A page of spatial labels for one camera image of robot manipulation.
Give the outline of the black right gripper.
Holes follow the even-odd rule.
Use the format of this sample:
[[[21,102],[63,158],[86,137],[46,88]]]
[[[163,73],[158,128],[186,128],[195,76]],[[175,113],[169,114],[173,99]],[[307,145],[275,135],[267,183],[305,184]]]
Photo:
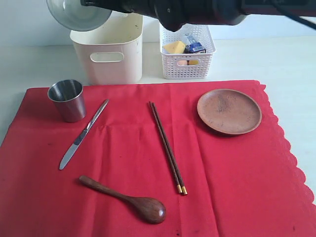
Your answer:
[[[246,18],[238,0],[81,0],[80,3],[149,16],[172,32],[185,24],[234,26]]]

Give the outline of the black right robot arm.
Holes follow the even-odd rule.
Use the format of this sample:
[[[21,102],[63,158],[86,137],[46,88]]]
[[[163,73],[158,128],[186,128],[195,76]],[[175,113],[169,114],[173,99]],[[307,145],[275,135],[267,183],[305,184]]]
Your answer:
[[[314,0],[82,0],[80,3],[149,16],[172,32],[185,24],[234,26],[254,14],[283,15],[316,28],[315,23],[306,20],[316,15]]]

